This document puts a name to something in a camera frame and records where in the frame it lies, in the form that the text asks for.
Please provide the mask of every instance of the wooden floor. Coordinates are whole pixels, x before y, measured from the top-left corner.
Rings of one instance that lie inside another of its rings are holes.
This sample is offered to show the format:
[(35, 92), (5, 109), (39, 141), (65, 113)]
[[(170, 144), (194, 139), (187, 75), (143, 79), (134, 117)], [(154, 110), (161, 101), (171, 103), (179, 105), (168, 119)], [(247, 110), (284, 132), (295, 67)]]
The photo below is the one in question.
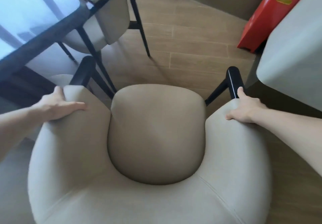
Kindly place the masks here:
[[(128, 30), (118, 42), (105, 47), (103, 59), (118, 89), (131, 84), (169, 84), (206, 98), (232, 65), (246, 80), (254, 55), (236, 48), (246, 21), (192, 0), (137, 2), (152, 59), (137, 30)], [(98, 96), (110, 103), (105, 95)], [(227, 101), (225, 92), (207, 108), (207, 114)], [(322, 178), (279, 139), (263, 133), (273, 169), (267, 223), (322, 223)]]

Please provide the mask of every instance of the beige leather armchair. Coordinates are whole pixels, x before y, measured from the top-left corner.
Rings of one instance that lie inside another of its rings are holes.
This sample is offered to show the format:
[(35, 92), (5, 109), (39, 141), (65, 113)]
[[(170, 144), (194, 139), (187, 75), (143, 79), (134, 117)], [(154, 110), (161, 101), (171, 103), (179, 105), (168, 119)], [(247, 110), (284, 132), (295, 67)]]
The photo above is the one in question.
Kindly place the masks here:
[(206, 120), (191, 90), (158, 84), (119, 90), (111, 110), (83, 86), (64, 88), (87, 111), (45, 123), (28, 193), (37, 224), (264, 224), (271, 174), (252, 124)]

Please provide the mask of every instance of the chair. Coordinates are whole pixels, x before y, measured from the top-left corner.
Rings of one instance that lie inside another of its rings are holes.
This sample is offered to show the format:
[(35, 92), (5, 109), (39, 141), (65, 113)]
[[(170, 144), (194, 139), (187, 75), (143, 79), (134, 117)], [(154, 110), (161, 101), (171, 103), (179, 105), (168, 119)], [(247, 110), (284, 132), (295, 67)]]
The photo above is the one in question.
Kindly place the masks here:
[(233, 99), (207, 120), (205, 101), (181, 87), (125, 87), (111, 111), (85, 87), (64, 87), (89, 108), (41, 129), (28, 173), (36, 223), (264, 224), (268, 155), (255, 125), (225, 120), (238, 69), (227, 78), (207, 101), (224, 87)]
[[(139, 10), (136, 1), (130, 0), (136, 18), (136, 21), (130, 21), (127, 0), (89, 0), (89, 2), (93, 4), (93, 7), (88, 21), (82, 27), (71, 31), (62, 41), (76, 51), (95, 57), (96, 63), (115, 93), (117, 90), (102, 63), (101, 49), (116, 42), (127, 29), (138, 29), (147, 55), (150, 57)], [(74, 58), (64, 45), (62, 43), (59, 45), (73, 60)]]

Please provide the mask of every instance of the yellow label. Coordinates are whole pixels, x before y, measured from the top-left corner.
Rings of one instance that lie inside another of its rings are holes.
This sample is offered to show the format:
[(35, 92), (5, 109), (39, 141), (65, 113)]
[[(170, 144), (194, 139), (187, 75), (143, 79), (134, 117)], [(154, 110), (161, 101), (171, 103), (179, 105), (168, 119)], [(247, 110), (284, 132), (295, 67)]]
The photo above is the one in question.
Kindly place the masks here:
[(290, 5), (292, 3), (292, 0), (276, 0), (279, 3)]

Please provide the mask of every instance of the forearm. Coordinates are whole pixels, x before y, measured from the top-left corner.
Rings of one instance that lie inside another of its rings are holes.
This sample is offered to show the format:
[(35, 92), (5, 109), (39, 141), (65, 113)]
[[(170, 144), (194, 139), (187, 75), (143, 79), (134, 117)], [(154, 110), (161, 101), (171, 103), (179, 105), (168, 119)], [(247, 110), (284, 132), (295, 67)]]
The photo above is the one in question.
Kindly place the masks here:
[(251, 117), (322, 175), (322, 119), (270, 109), (257, 109)]
[(45, 121), (44, 113), (29, 107), (0, 115), (0, 161), (6, 153)]

